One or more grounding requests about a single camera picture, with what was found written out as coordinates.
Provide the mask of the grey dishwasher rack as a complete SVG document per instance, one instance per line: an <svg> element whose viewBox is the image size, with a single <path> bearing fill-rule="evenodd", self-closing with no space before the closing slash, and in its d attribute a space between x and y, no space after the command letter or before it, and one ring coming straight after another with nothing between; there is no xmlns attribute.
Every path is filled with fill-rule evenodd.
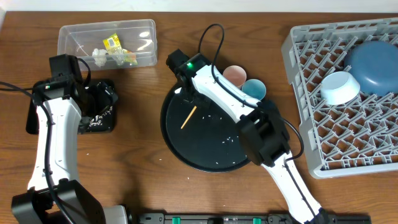
<svg viewBox="0 0 398 224"><path fill-rule="evenodd" d="M342 105L327 104L320 93L327 75L350 70L343 63L347 54L371 40L396 44L397 19L295 26L282 44L308 169L316 179L397 170L397 93L361 92Z"/></svg>

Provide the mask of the black rectangular waste tray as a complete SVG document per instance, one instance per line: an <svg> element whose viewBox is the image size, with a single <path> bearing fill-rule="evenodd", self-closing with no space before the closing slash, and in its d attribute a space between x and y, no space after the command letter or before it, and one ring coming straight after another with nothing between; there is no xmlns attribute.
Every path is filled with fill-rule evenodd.
<svg viewBox="0 0 398 224"><path fill-rule="evenodd" d="M88 121L83 116L78 127L78 134L109 133L116 125L116 102L118 95L114 82L110 79L93 79L86 87L95 98L96 106L100 107L98 114Z"/></svg>

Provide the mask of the clear plastic bin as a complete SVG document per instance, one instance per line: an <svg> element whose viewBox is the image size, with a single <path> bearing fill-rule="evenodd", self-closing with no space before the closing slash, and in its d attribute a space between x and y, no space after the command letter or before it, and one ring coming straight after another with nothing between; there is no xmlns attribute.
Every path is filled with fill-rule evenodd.
<svg viewBox="0 0 398 224"><path fill-rule="evenodd" d="M136 55L137 65L117 65L109 54L104 66L95 65L92 57L94 49L105 49L103 40L117 33L122 48ZM119 68L134 68L154 66L157 63L157 39L155 22L152 19L129 21L97 22L63 26L58 35L57 53L59 55L74 55L83 59L88 66L79 63L85 71L114 70Z"/></svg>

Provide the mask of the wooden chopstick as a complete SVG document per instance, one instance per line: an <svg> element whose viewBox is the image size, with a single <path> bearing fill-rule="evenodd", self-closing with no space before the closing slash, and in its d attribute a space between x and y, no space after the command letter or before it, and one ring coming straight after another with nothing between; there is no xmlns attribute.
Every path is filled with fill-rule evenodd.
<svg viewBox="0 0 398 224"><path fill-rule="evenodd" d="M196 111L197 106L194 106L191 110L191 112L189 113L189 115L186 117L185 121L183 122L183 124L181 125L180 129L183 129L185 127L185 125L188 123L188 121L190 120L190 118L192 117L192 115L194 114L194 112Z"/></svg>

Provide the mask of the white tissue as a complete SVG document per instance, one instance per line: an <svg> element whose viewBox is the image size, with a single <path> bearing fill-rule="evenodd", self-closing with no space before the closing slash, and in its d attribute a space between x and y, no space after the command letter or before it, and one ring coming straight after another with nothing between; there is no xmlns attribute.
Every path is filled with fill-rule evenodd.
<svg viewBox="0 0 398 224"><path fill-rule="evenodd" d="M102 67L105 65L107 58L106 55L108 51L106 49L94 49L92 53L92 57L95 60L95 65L98 67Z"/></svg>

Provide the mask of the pink cup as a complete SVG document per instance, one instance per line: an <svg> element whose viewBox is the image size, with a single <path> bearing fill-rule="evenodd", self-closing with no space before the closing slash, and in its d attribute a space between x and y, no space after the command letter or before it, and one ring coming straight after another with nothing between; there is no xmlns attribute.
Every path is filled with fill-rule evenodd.
<svg viewBox="0 0 398 224"><path fill-rule="evenodd" d="M237 88L241 88L247 79L246 71L237 65L231 65L227 67L223 71L223 76Z"/></svg>

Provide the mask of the yellow snack wrapper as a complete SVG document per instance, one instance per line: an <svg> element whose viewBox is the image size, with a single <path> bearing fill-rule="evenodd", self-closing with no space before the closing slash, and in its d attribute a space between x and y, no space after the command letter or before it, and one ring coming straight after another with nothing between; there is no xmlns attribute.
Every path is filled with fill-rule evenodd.
<svg viewBox="0 0 398 224"><path fill-rule="evenodd" d="M106 51L116 61L117 65L121 66L125 63L128 65L137 65L135 53L122 48L117 33L114 33L107 39L104 39L103 43Z"/></svg>

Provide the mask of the light blue cup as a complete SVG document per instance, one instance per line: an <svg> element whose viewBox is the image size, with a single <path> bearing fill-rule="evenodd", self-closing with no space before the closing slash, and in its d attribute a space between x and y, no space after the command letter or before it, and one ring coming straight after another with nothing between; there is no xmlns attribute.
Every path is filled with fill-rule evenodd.
<svg viewBox="0 0 398 224"><path fill-rule="evenodd" d="M258 79L247 80L242 85L241 90L245 94L247 94L253 98L256 98L258 100L262 100L265 97L266 91L267 91L265 84Z"/></svg>

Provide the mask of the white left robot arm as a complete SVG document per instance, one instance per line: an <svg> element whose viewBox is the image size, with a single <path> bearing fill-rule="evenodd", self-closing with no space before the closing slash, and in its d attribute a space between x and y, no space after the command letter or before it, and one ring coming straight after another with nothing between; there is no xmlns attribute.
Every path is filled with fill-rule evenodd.
<svg viewBox="0 0 398 224"><path fill-rule="evenodd" d="M49 59L51 77L28 94L37 115L37 157L27 192L12 198L19 223L130 223L124 205L104 208L79 181L77 137L112 131L118 96L111 80L83 77L74 55Z"/></svg>

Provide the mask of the light blue small bowl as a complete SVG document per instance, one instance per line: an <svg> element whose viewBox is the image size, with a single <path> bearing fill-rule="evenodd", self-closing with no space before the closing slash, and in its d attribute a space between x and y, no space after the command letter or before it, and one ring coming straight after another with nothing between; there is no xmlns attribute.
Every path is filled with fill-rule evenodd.
<svg viewBox="0 0 398 224"><path fill-rule="evenodd" d="M349 102L360 91L360 84L349 72L339 71L327 75L321 81L321 98L328 105L341 105Z"/></svg>

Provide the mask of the large dark blue bowl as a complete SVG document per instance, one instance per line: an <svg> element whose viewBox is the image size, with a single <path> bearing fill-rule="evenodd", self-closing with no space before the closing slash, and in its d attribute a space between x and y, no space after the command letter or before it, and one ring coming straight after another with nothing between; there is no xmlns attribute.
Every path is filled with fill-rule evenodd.
<svg viewBox="0 0 398 224"><path fill-rule="evenodd" d="M380 40L364 42L344 59L350 74L367 95L397 93L397 46Z"/></svg>

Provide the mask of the pile of rice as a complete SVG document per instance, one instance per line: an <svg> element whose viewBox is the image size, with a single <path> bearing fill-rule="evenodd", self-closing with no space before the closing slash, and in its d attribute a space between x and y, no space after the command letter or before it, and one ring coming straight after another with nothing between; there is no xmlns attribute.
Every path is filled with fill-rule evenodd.
<svg viewBox="0 0 398 224"><path fill-rule="evenodd" d="M114 123L113 106L110 106L104 112L96 115L90 122L89 128L105 128L108 129Z"/></svg>

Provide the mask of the round black serving tray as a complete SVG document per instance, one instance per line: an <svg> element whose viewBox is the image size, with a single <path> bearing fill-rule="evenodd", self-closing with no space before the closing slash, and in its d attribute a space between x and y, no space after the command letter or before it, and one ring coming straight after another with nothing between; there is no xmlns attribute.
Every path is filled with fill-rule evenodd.
<svg viewBox="0 0 398 224"><path fill-rule="evenodd" d="M186 165L204 172L229 172L250 163L242 149L235 122L216 103L209 108L194 107L176 84L167 93L160 112L162 136L170 151Z"/></svg>

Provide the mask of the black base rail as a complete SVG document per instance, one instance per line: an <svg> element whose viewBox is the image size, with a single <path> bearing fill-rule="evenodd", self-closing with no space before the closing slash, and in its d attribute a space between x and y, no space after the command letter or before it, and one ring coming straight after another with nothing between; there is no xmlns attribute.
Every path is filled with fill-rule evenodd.
<svg viewBox="0 0 398 224"><path fill-rule="evenodd" d="M272 215L165 215L144 213L132 219L134 224L293 224L299 223L286 214Z"/></svg>

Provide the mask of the white plastic spoon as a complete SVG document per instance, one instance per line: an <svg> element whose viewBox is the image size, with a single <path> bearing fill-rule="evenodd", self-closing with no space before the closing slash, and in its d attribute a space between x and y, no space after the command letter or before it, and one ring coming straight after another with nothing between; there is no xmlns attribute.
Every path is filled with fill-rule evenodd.
<svg viewBox="0 0 398 224"><path fill-rule="evenodd" d="M181 92L181 90L182 90L182 87L177 88L174 92L175 92L175 94L179 94Z"/></svg>

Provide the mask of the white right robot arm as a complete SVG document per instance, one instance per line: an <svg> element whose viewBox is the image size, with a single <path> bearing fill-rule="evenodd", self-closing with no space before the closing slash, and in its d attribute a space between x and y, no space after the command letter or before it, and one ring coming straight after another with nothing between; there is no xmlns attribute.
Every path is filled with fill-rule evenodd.
<svg viewBox="0 0 398 224"><path fill-rule="evenodd" d="M295 166L287 131L291 123L281 117L278 109L267 108L245 94L201 53L189 57L177 49L168 55L166 64L185 93L195 100L217 104L235 122L245 154L270 174L293 219L299 223L330 221Z"/></svg>

